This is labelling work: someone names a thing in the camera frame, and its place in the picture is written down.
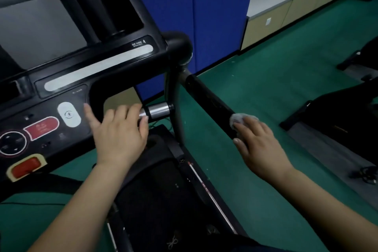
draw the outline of round control pad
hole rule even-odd
[[[0,136],[0,153],[15,156],[21,153],[28,144],[26,137],[18,131],[10,131]]]

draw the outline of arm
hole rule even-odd
[[[148,136],[148,118],[141,105],[109,110],[100,123],[88,104],[85,115],[97,148],[97,165],[63,211],[29,249],[38,251],[93,251],[105,218],[125,175],[142,153]]]
[[[377,226],[294,169],[266,124],[249,117],[244,122],[234,124],[245,139],[234,139],[244,162],[305,217],[328,249],[378,251]]]

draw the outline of green floor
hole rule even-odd
[[[305,101],[356,84],[335,69],[378,35],[378,0],[339,0],[200,78],[236,112],[258,116],[273,129],[297,169],[340,201],[378,224],[378,212],[311,157],[278,126]],[[204,111],[182,93],[187,147],[249,236],[293,251],[326,251],[304,218],[243,164],[232,142]],[[94,151],[56,173],[85,179]],[[28,193],[8,201],[60,202],[66,195]],[[0,206],[1,250],[25,251],[59,213],[59,206]],[[113,251],[104,233],[99,251]]]

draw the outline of hand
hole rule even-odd
[[[234,144],[245,164],[258,177],[272,185],[283,180],[286,173],[294,167],[272,130],[266,124],[251,117],[245,117],[243,120],[248,127],[239,123],[234,123],[234,126],[243,136],[248,147],[240,139],[234,139]]]
[[[147,143],[148,117],[139,124],[141,104],[119,106],[117,111],[108,110],[100,123],[90,105],[84,104],[85,116],[91,127],[97,149],[97,165],[108,165],[127,173],[139,158]]]

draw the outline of red button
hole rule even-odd
[[[36,140],[59,127],[59,120],[56,117],[47,117],[43,120],[27,126],[24,130],[28,133],[31,140]]]
[[[17,164],[14,168],[12,168],[12,175],[15,178],[21,178],[24,175],[32,173],[33,170],[39,168],[40,166],[41,163],[39,159],[37,159],[36,157],[32,157],[20,164]]]

